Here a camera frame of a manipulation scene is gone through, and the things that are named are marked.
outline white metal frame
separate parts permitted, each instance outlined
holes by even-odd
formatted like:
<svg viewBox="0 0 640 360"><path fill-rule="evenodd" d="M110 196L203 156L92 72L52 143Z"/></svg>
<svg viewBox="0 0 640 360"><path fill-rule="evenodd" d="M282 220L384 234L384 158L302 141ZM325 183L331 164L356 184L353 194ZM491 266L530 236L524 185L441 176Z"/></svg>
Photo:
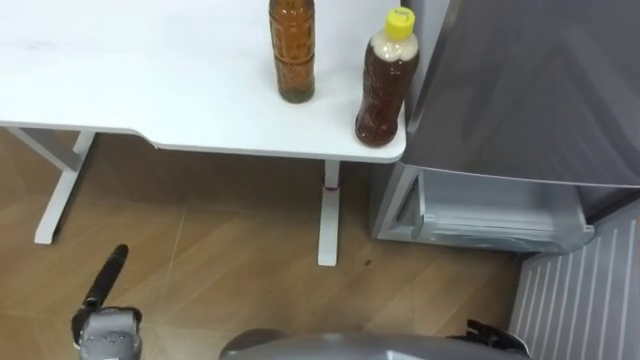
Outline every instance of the white metal frame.
<svg viewBox="0 0 640 360"><path fill-rule="evenodd" d="M324 162L324 188L320 212L318 265L336 266L338 263L338 223L340 222L340 162Z"/></svg>
<svg viewBox="0 0 640 360"><path fill-rule="evenodd" d="M58 224L87 158L95 133L81 132L73 149L69 149L52 130L27 128L8 128L8 130L62 170L35 235L36 244L49 245L56 235Z"/></svg>
<svg viewBox="0 0 640 360"><path fill-rule="evenodd" d="M51 194L51 199L42 215L35 235L36 244L51 244L78 175L89 153L95 133L81 132L73 149L69 149L56 137L52 130L27 128L8 128L8 130L62 170L58 184ZM339 214L340 161L326 160L318 241L319 265L335 266L337 264Z"/></svg>

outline laminate flooring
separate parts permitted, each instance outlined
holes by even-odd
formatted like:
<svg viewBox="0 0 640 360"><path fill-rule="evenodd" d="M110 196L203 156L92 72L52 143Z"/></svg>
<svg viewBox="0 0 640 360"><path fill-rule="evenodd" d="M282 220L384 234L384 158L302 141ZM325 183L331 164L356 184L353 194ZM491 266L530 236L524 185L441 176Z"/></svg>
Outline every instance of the laminate flooring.
<svg viewBox="0 0 640 360"><path fill-rule="evenodd" d="M119 243L130 256L108 304L142 310L146 359L216 359L256 327L446 336L511 313L512 254L368 237L368 165L342 167L333 268L316 264L320 161L100 135L51 246L33 235L57 169L0 129L0 174L3 359L77 358L70 318Z"/></svg>

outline table top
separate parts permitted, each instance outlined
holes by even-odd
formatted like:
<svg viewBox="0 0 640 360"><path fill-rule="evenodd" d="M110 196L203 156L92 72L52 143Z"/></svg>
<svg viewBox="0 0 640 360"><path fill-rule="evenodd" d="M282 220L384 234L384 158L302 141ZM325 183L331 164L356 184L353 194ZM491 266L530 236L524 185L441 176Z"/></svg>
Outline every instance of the table top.
<svg viewBox="0 0 640 360"><path fill-rule="evenodd" d="M354 123L368 39L397 5L316 1L316 93L293 105L277 91L268 0L0 0L0 126L134 133L175 150L393 162L404 121L375 149L358 141Z"/></svg>

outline bottle cap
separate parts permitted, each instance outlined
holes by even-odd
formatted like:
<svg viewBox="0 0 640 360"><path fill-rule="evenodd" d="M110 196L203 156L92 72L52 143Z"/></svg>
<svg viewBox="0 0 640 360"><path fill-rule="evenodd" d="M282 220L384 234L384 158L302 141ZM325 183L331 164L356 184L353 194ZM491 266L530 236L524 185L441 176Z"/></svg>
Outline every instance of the bottle cap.
<svg viewBox="0 0 640 360"><path fill-rule="evenodd" d="M384 32L394 40L406 39L413 33L413 25L416 23L416 14L411 9L400 6L387 15Z"/></svg>

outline refrigerator door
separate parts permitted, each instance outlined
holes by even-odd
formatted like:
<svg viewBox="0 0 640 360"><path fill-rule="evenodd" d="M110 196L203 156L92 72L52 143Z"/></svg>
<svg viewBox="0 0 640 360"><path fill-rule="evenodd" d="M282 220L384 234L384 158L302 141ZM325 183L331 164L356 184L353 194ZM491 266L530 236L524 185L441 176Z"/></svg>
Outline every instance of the refrigerator door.
<svg viewBox="0 0 640 360"><path fill-rule="evenodd" d="M405 3L432 16L430 2ZM407 100L402 162L640 187L639 13L628 0L451 0Z"/></svg>

